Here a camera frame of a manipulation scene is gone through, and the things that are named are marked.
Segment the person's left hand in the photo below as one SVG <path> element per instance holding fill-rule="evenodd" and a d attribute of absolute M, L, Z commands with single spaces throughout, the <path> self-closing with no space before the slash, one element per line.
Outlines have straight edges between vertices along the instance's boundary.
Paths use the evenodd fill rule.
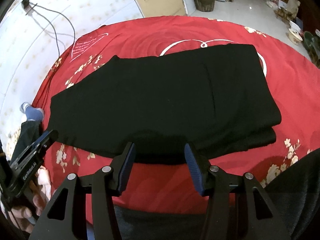
<path fill-rule="evenodd" d="M 9 211 L 9 218 L 16 228 L 31 233 L 34 225 L 30 222 L 34 215 L 40 217 L 51 198 L 51 182 L 49 171 L 41 166 L 27 187 L 31 193 L 31 200 L 22 199 L 21 203 Z"/>

